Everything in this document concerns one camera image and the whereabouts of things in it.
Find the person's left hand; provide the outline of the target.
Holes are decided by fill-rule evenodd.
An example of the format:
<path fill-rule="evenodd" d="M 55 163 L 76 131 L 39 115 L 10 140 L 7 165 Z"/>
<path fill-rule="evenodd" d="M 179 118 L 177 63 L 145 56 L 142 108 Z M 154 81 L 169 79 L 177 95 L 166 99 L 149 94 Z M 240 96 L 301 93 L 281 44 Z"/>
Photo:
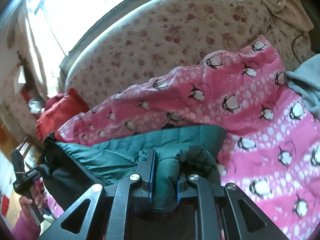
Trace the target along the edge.
<path fill-rule="evenodd" d="M 43 207 L 44 198 L 36 186 L 30 188 L 31 197 L 22 196 L 19 199 L 20 207 L 26 219 L 32 219 L 32 215 L 29 211 L 29 206 L 33 203 L 37 206 L 38 210 Z"/>

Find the pink sleeve forearm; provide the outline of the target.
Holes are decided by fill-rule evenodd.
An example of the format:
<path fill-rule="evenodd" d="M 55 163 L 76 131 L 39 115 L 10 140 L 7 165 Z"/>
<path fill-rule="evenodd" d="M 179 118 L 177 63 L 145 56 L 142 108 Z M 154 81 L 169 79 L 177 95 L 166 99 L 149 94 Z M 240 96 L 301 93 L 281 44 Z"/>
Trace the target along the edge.
<path fill-rule="evenodd" d="M 15 240 L 36 240 L 41 232 L 41 227 L 37 225 L 33 217 L 28 217 L 23 211 L 20 212 L 16 224 L 11 230 Z"/>

